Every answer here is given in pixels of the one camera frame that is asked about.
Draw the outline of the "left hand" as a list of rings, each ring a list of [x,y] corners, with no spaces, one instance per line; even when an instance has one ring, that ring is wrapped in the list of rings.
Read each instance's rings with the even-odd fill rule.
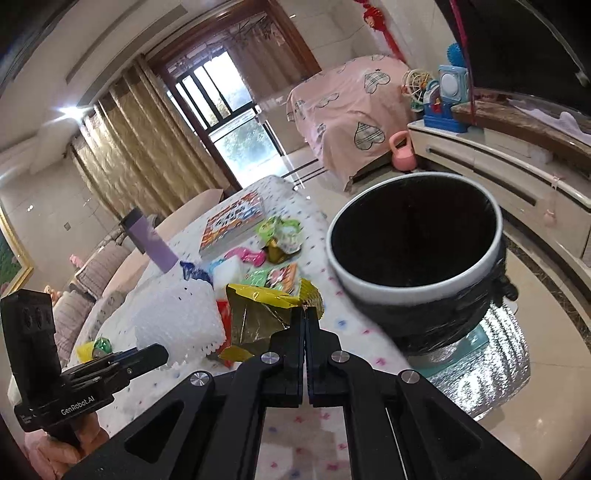
[[[61,479],[75,464],[109,440],[95,412],[73,422],[78,447],[60,442],[44,431],[25,434],[24,453],[41,479]]]

